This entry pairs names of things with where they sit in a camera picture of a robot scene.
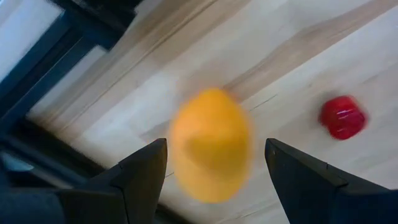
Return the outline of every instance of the black frame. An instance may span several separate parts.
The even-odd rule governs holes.
[[[93,47],[110,50],[124,30],[109,26],[69,1],[55,2],[64,13],[0,83],[0,151],[76,187],[105,168],[29,121],[26,113]],[[186,223],[161,205],[155,220]]]

